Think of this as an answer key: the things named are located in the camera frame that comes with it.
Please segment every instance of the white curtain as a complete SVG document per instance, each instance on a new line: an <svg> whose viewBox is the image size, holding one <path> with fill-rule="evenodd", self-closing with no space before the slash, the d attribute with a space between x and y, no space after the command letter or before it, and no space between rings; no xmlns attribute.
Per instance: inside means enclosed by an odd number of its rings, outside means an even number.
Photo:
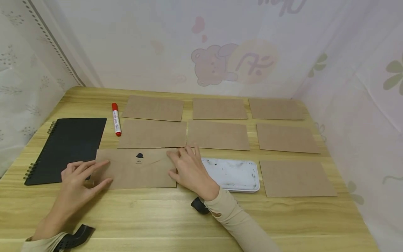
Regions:
<svg viewBox="0 0 403 252"><path fill-rule="evenodd" d="M403 1L32 2L86 85L301 99L380 249L403 247Z"/></svg>
<svg viewBox="0 0 403 252"><path fill-rule="evenodd" d="M0 34L1 177L65 91L81 84L27 1L0 1Z"/></svg>

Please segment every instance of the left hand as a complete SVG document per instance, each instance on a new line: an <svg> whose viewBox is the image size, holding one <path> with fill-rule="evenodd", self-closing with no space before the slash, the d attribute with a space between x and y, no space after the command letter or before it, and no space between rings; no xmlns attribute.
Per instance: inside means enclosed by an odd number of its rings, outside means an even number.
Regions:
<svg viewBox="0 0 403 252"><path fill-rule="evenodd" d="M39 223L32 237L33 241L48 239L60 233L64 224L73 214L113 181L113 179L107 178L93 188L84 186L87 177L108 163L109 160L98 163L93 160L67 165L67 168L62 171L62 188L59 195L49 214Z"/></svg>

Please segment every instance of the bear illustration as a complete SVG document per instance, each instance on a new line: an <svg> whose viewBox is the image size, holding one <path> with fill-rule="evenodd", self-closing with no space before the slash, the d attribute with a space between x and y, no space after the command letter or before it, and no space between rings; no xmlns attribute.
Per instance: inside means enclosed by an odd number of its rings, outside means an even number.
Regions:
<svg viewBox="0 0 403 252"><path fill-rule="evenodd" d="M195 65L195 73L199 78L197 83L202 86L218 85L222 81L236 81L238 75L227 72L228 59L236 44L226 44L224 46L212 45L206 50L199 48L193 51L192 61Z"/></svg>

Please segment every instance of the kraft paper envelope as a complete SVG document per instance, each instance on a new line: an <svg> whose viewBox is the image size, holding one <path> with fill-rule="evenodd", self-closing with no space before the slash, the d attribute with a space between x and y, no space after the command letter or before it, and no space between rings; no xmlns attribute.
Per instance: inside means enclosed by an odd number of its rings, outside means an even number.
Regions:
<svg viewBox="0 0 403 252"><path fill-rule="evenodd" d="M246 125L240 124L192 120L187 142L207 149L250 150Z"/></svg>
<svg viewBox="0 0 403 252"><path fill-rule="evenodd" d="M267 197L337 196L319 162L260 161Z"/></svg>
<svg viewBox="0 0 403 252"><path fill-rule="evenodd" d="M100 168L91 178L99 183L105 178L113 178L109 189L176 187L168 170L175 168L166 155L176 149L104 149L97 150L97 161L110 160L110 164Z"/></svg>
<svg viewBox="0 0 403 252"><path fill-rule="evenodd" d="M253 119L303 120L296 101L290 99L249 99Z"/></svg>
<svg viewBox="0 0 403 252"><path fill-rule="evenodd" d="M118 148L173 148L186 146L186 122L127 119Z"/></svg>
<svg viewBox="0 0 403 252"><path fill-rule="evenodd" d="M129 96L122 117L180 122L183 104L179 100Z"/></svg>
<svg viewBox="0 0 403 252"><path fill-rule="evenodd" d="M261 150L320 153L309 129L263 123L257 129Z"/></svg>
<svg viewBox="0 0 403 252"><path fill-rule="evenodd" d="M193 119L248 119L241 99L193 98Z"/></svg>

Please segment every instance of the black spiral notebook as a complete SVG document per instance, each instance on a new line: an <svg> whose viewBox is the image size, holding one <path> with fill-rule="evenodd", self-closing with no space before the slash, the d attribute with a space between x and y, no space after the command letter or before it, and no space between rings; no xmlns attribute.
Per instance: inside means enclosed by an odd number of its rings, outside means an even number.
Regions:
<svg viewBox="0 0 403 252"><path fill-rule="evenodd" d="M62 182L60 173L68 163L94 160L105 124L106 118L61 118L53 122L44 148L25 174L24 184Z"/></svg>

